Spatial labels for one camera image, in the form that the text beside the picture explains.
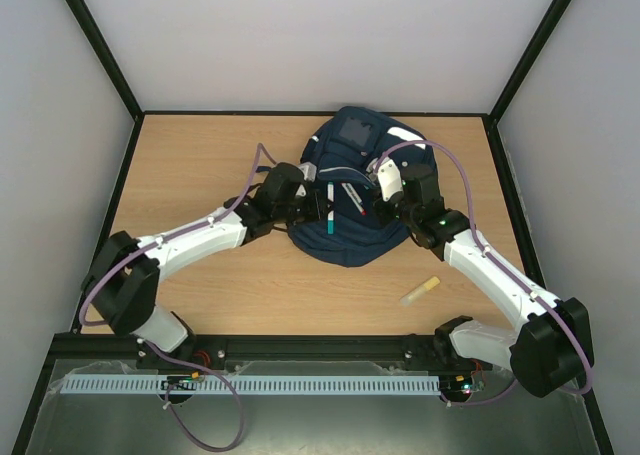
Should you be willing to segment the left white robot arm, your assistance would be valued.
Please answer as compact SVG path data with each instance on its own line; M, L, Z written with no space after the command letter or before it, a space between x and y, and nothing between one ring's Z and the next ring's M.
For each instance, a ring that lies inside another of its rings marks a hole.
M275 226L331 220L334 191L314 185L309 164L279 163L257 185L247 185L212 213L155 235L111 235L91 264L82 290L82 325L94 308L99 324L118 336L134 335L171 353L191 332L176 314L161 307L158 286L181 269L221 251L268 235Z

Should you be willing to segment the red cap marker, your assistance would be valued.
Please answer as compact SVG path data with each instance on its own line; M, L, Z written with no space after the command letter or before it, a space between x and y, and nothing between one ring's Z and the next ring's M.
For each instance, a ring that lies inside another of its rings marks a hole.
M362 199L360 198L355 188L350 183L342 183L342 187L346 192L346 194L348 195L348 197L350 198L350 200L352 201L352 203L354 204L354 206L356 207L356 209L358 210L358 212L362 216L365 216L366 210L364 209Z

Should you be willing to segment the yellow highlighter pen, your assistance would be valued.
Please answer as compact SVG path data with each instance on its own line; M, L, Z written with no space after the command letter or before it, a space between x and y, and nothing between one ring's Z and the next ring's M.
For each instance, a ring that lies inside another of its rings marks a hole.
M410 306L441 283L437 276L430 277L406 293L401 299L402 306Z

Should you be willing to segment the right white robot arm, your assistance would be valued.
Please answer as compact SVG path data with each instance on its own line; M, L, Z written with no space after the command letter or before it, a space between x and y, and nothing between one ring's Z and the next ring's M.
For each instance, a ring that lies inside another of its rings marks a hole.
M375 166L376 215L399 221L415 242L466 276L504 314L500 329L459 317L437 331L436 354L455 367L478 359L510 371L530 394L542 398L575 379L583 392L593 382L588 313L577 299L560 300L509 263L468 216L446 208L435 172L427 165Z

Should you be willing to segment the navy blue backpack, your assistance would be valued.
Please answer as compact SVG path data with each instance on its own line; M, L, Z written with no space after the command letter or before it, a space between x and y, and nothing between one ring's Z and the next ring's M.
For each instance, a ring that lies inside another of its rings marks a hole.
M292 225L287 234L293 244L322 262L343 267L361 267L386 254L409 237L402 223L380 225L374 212L371 178L378 158L404 141L419 141L423 135L381 112L344 106L325 122L305 146L300 164L317 167L311 187L324 195L327 183L335 189L335 230L327 233L327 220ZM350 183L362 199L362 216L342 187Z

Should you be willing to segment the green cap marker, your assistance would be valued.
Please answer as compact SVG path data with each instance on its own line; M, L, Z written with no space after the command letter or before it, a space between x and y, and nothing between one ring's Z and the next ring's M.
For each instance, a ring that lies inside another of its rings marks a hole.
M329 235L334 234L335 230L335 211L334 211L334 202L335 202L335 189L334 183L327 183L327 203L328 203L328 214L327 214L327 233Z

